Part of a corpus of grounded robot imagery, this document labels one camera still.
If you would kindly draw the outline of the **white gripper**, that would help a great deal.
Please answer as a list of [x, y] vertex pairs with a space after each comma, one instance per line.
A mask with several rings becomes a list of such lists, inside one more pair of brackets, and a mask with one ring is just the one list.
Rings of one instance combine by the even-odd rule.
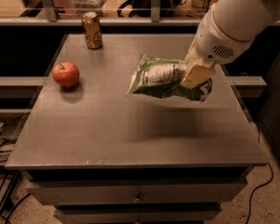
[[215, 74], [215, 63], [232, 63], [247, 51], [254, 39], [241, 41], [227, 35], [217, 24], [216, 6], [212, 6], [201, 20], [185, 61], [189, 70], [180, 85], [194, 89]]

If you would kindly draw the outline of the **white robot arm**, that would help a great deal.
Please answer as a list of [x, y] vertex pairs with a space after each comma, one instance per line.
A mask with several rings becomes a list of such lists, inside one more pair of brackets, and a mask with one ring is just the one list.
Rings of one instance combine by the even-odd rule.
[[280, 0], [218, 0], [198, 26], [185, 61], [181, 85], [188, 89], [204, 83], [217, 64], [235, 61], [269, 25], [280, 21]]

